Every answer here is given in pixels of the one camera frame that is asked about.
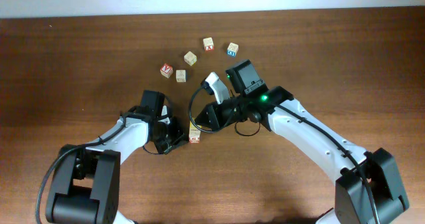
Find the wooden block green 2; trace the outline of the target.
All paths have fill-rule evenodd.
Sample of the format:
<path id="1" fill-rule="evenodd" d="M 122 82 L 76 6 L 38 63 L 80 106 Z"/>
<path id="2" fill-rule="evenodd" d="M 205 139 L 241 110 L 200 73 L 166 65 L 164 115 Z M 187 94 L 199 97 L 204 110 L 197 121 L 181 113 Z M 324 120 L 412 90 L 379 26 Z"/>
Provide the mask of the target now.
<path id="1" fill-rule="evenodd" d="M 189 135 L 190 136 L 199 136 L 201 131 L 193 124 L 192 121 L 189 122 Z"/>

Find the wooden block red E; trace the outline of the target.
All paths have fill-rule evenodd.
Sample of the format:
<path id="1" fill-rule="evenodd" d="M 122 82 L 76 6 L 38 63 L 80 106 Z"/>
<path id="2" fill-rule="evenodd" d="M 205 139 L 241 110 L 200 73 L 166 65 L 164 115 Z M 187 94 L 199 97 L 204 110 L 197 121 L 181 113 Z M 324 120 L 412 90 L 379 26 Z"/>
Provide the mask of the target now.
<path id="1" fill-rule="evenodd" d="M 189 134 L 189 142 L 191 144 L 198 144 L 200 142 L 200 134 L 199 133 L 190 133 Z"/>

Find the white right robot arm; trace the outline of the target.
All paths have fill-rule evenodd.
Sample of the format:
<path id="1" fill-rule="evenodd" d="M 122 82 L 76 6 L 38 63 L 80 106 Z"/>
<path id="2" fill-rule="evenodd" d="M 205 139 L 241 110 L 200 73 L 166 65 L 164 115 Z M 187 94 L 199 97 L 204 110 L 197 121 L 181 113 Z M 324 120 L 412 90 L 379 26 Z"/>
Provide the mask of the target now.
<path id="1" fill-rule="evenodd" d="M 290 141 L 322 169 L 335 185 L 335 205 L 318 223 L 391 223 L 410 207 L 392 154 L 369 152 L 343 138 L 311 115 L 293 94 L 268 88 L 250 60 L 226 70 L 235 95 L 215 72 L 200 85 L 215 97 L 197 117 L 196 129 L 215 133 L 251 121 Z"/>

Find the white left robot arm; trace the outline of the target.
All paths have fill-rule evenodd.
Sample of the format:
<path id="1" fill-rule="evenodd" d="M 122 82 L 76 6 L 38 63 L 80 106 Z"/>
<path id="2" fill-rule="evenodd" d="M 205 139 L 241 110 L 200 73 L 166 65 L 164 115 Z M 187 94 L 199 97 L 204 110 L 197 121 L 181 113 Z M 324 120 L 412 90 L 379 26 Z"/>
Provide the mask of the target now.
<path id="1" fill-rule="evenodd" d="M 43 177 L 37 197 L 50 185 L 45 217 L 49 223 L 131 223 L 118 210 L 120 166 L 153 142 L 166 155 L 187 143 L 173 116 L 170 99 L 146 90 L 140 104 L 120 114 L 116 124 L 95 140 L 63 146 Z"/>

